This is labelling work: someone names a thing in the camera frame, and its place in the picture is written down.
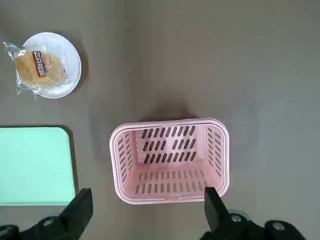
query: gray floor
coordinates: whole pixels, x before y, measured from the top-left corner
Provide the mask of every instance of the gray floor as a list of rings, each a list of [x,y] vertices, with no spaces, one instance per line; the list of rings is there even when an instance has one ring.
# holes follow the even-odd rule
[[[128,205],[114,191],[113,129],[145,119],[213,117],[230,133],[223,197],[258,224],[287,220],[307,237],[320,228],[320,3],[316,0],[0,0],[0,39],[38,32],[81,53],[79,88],[58,100],[16,95],[0,51],[0,125],[73,131],[79,186],[94,217],[82,239],[198,239],[202,203]],[[0,207],[22,229],[58,207]]]

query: packaged bread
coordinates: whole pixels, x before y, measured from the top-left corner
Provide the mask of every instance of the packaged bread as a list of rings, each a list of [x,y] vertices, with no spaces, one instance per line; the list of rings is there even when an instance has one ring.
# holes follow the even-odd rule
[[[31,89],[38,94],[43,89],[66,84],[67,74],[63,62],[44,45],[21,49],[3,43],[14,62],[18,92]]]
[[[14,64],[21,81],[26,85],[52,86],[66,80],[61,61],[41,51],[26,51],[14,58]]]

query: basket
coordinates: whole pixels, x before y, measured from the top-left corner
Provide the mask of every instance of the basket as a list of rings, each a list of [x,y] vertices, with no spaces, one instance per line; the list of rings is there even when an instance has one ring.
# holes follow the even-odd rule
[[[129,204],[204,200],[229,187],[229,134],[212,118],[128,123],[110,139],[114,188]]]

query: green board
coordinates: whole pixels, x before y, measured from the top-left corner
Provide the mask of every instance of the green board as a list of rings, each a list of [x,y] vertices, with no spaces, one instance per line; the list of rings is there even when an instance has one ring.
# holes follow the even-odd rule
[[[64,129],[0,127],[0,206],[68,205],[74,197]]]

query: white plate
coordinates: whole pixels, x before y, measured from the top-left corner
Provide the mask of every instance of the white plate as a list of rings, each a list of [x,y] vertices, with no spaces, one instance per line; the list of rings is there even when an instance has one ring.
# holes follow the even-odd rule
[[[68,84],[55,86],[39,95],[48,99],[62,98],[76,88],[81,76],[81,60],[76,48],[63,36],[53,32],[41,32],[30,37],[23,47],[32,47],[38,44],[46,46],[60,46],[63,52],[67,53],[68,65],[64,66],[68,74]]]

